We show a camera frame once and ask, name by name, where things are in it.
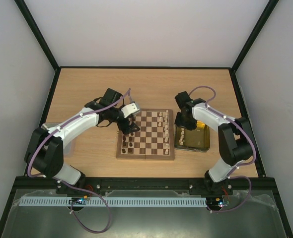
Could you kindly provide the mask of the wooden folding chess board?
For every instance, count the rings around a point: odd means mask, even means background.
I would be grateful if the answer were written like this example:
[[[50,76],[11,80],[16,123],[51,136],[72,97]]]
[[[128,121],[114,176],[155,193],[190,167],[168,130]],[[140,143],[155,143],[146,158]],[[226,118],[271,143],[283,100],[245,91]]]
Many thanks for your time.
[[[174,151],[174,121],[171,109],[141,109],[131,121],[134,121],[140,131],[124,135],[118,133],[116,158],[135,160],[173,161]]]

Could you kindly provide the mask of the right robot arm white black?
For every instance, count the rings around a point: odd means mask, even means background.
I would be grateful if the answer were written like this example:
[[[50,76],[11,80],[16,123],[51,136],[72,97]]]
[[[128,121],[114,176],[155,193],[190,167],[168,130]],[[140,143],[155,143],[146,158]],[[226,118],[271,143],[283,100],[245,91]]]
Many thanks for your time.
[[[180,109],[175,119],[176,126],[194,130],[197,122],[201,121],[218,133],[220,159],[206,171],[204,177],[205,191],[215,194],[235,170],[247,165],[246,161],[251,157],[256,157],[249,122],[245,118],[229,117],[202,99],[176,96],[175,101]]]

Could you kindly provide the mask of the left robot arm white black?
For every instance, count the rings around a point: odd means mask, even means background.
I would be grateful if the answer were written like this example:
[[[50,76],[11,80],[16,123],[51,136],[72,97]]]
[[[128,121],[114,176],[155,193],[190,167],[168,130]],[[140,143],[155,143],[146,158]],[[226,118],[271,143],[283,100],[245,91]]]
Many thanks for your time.
[[[54,178],[75,185],[81,172],[64,162],[64,149],[76,137],[104,120],[115,122],[123,134],[140,130],[130,121],[130,117],[140,111],[139,106],[135,102],[120,108],[115,108],[115,105],[103,106],[91,101],[70,119],[53,127],[35,129],[25,156],[28,176]]]

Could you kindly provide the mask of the gold metal tray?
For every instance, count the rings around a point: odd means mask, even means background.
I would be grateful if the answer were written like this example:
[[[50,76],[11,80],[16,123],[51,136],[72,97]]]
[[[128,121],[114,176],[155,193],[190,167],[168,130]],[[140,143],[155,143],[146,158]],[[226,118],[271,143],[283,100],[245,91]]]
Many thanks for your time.
[[[210,129],[201,121],[197,121],[194,130],[175,126],[174,147],[179,150],[207,152],[210,149]]]

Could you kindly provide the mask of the clear plastic container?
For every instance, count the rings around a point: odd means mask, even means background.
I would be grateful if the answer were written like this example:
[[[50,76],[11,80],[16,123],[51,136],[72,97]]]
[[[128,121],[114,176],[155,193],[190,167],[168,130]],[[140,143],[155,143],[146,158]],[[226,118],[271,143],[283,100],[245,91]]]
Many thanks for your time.
[[[51,127],[59,125],[59,122],[48,122],[41,125],[42,129],[48,130]],[[64,157],[71,157],[74,153],[74,148],[76,144],[76,139],[73,139],[69,144],[64,148]]]

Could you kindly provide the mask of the black frame rail front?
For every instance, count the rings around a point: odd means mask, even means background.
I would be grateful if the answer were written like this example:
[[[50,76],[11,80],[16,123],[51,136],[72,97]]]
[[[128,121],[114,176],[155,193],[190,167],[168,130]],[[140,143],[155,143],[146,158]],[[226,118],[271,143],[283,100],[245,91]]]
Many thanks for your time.
[[[188,192],[190,195],[214,196],[223,195],[225,192],[232,194],[234,190],[247,190],[248,180],[245,178],[230,179],[218,185],[208,187],[204,178],[98,178],[87,177],[80,183],[82,188],[90,185],[95,193],[104,195],[106,192],[114,190],[171,190],[176,192]],[[67,187],[58,184],[53,179],[48,178],[27,178],[25,176],[16,177],[12,190],[54,189],[58,194],[81,194]]]

